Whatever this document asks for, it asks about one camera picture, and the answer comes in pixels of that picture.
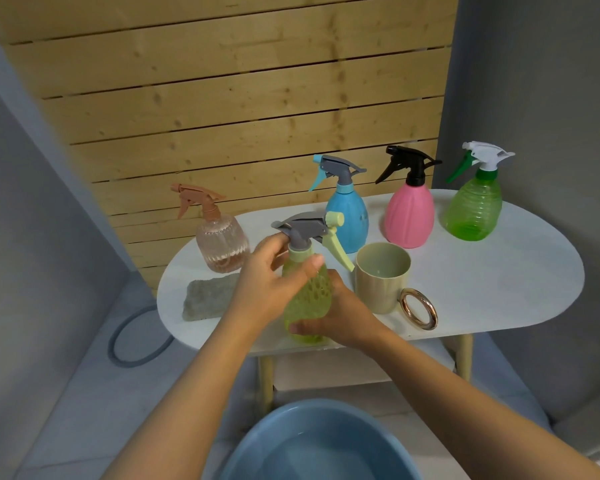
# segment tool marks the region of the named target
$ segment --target table leg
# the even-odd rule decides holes
[[[466,333],[456,336],[456,371],[462,379],[471,382],[471,363],[473,359],[473,335]]]
[[[260,381],[260,414],[269,414],[273,407],[273,357],[258,357],[258,380]]]

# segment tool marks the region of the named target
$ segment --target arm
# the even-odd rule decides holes
[[[329,313],[292,324],[293,333],[325,335],[375,360],[473,480],[600,480],[599,466],[409,345],[329,272]]]
[[[180,480],[202,475],[235,377],[264,327],[324,263],[307,259],[285,278],[288,237],[262,241],[240,271],[225,315],[190,366],[107,469],[103,480]]]

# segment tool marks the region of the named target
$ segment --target spray nozzle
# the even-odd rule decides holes
[[[318,176],[315,177],[315,182],[309,189],[309,192],[316,188],[325,178],[337,175],[338,185],[351,185],[353,183],[351,181],[353,175],[367,171],[366,168],[360,168],[350,161],[344,160],[344,158],[332,157],[331,155],[314,155],[313,162],[320,165],[318,167]]]
[[[224,196],[195,185],[172,184],[171,190],[180,194],[178,218],[181,218],[189,206],[195,203],[202,205],[202,217],[205,220],[216,221],[220,218],[220,209],[218,209],[215,201],[224,199]]]
[[[457,177],[464,172],[471,165],[475,165],[480,162],[480,170],[486,172],[497,172],[498,163],[503,161],[505,158],[512,157],[515,153],[506,152],[501,147],[490,143],[482,143],[481,141],[469,141],[463,143],[463,149],[466,150],[460,166],[456,171],[447,179],[447,183],[450,184]],[[489,179],[492,180],[497,176],[497,173],[490,175]]]
[[[353,263],[342,249],[336,231],[344,224],[342,212],[302,212],[280,222],[271,223],[271,227],[289,236],[289,254],[311,253],[311,239],[320,242],[341,265],[353,271]]]
[[[407,185],[411,187],[420,187],[424,185],[425,182],[424,170],[433,165],[440,165],[440,163],[442,163],[442,160],[433,160],[428,154],[416,150],[415,148],[407,148],[395,144],[387,146],[386,152],[391,155],[391,161],[384,172],[382,172],[382,175],[377,178],[376,184],[387,179],[394,171],[410,168],[411,171],[406,179]]]

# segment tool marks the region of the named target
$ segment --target hand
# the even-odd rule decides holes
[[[345,286],[335,269],[329,270],[329,277],[333,284],[333,297],[328,313],[322,318],[293,322],[289,325],[289,332],[298,335],[324,335],[346,347],[361,349],[379,334],[390,331]]]
[[[288,236],[278,233],[264,238],[256,246],[242,265],[225,317],[236,317],[260,333],[318,273],[324,264],[321,254],[306,259],[302,266],[284,278],[274,273],[288,259],[288,242]]]

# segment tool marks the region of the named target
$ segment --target oval table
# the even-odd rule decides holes
[[[446,209],[455,191],[431,191],[436,215]],[[364,198],[369,214],[367,243],[384,241],[380,222],[392,194]],[[312,203],[277,209],[257,210],[237,217],[253,248],[275,233],[273,221],[311,210],[323,210],[326,203]],[[352,273],[346,271],[317,242],[327,267],[336,269],[353,289]],[[571,243],[540,217],[504,202],[495,231],[486,239],[466,242],[449,234],[436,218],[427,242],[409,250],[412,266],[408,286],[421,291],[436,307],[438,327],[431,331],[416,328],[396,309],[376,315],[405,340],[457,337],[456,370],[469,379],[472,333],[535,325],[565,311],[584,285],[582,260]],[[349,257],[355,262],[355,254]],[[183,344],[199,349],[209,338],[218,318],[184,321],[182,305],[192,280],[217,278],[209,270],[194,239],[186,244],[165,269],[158,286],[160,319]],[[424,309],[418,315],[427,321]],[[286,333],[281,320],[273,322],[257,339],[250,355],[271,356],[300,350],[340,347],[336,343],[305,346]],[[268,384],[272,365],[261,360],[261,382]]]

